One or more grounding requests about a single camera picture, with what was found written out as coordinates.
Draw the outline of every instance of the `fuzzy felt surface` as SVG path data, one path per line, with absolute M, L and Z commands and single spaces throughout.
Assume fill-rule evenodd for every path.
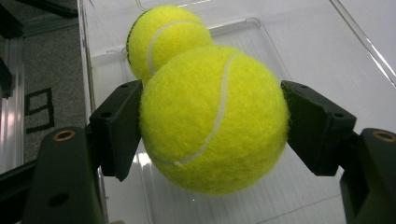
M 212 44 L 201 19 L 187 9 L 155 7 L 134 23 L 128 39 L 128 61 L 134 75 L 146 85 L 170 59 L 181 52 Z
M 184 189 L 229 194 L 276 164 L 289 111 L 272 73 L 238 49 L 179 54 L 145 88 L 140 126 L 148 155 Z

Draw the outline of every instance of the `transparent container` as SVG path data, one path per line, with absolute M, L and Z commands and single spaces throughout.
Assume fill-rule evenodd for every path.
M 135 80 L 125 52 L 132 23 L 143 11 L 170 4 L 198 15 L 217 44 L 241 49 L 279 81 L 310 86 L 354 114 L 355 132 L 366 127 L 396 132 L 396 105 L 389 103 L 396 97 L 394 86 L 327 0 L 84 1 L 89 101 L 95 106 L 117 86 Z M 286 147 L 257 184 L 228 196 L 208 196 L 170 183 L 141 143 L 127 179 L 105 180 L 107 207 L 110 221 L 125 223 L 346 223 L 341 173 L 314 176 Z

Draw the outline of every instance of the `black bracket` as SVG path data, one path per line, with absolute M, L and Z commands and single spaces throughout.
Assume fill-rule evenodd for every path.
M 356 118 L 316 91 L 282 81 L 290 110 L 288 143 L 315 175 L 344 168 L 341 191 L 346 221 L 396 223 L 396 134 L 353 132 Z

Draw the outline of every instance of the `screw hole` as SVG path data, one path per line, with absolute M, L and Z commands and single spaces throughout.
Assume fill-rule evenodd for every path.
M 73 138 L 75 134 L 76 134 L 76 132 L 73 130 L 60 131 L 53 136 L 53 140 L 55 142 L 66 141 L 66 140 Z
M 344 117 L 344 115 L 343 115 L 343 114 L 340 114 L 340 113 L 335 113 L 334 115 L 335 115 L 337 118 L 339 118 L 339 119 L 341 119 L 341 118 Z
M 396 136 L 390 133 L 377 131 L 374 132 L 374 136 L 387 142 L 396 142 Z
M 59 193 L 49 199 L 49 207 L 58 207 L 66 203 L 69 200 L 68 193 Z
M 102 118 L 109 118 L 111 116 L 111 112 L 105 112 L 100 115 Z

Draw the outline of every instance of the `floor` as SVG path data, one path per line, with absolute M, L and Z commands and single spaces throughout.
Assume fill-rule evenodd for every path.
M 77 9 L 76 0 L 58 0 L 58 4 Z M 0 0 L 22 24 L 66 21 L 35 7 Z M 25 131 L 24 162 L 36 159 L 42 138 L 57 128 L 85 126 L 78 24 L 23 39 Z M 5 39 L 0 39 L 4 57 Z

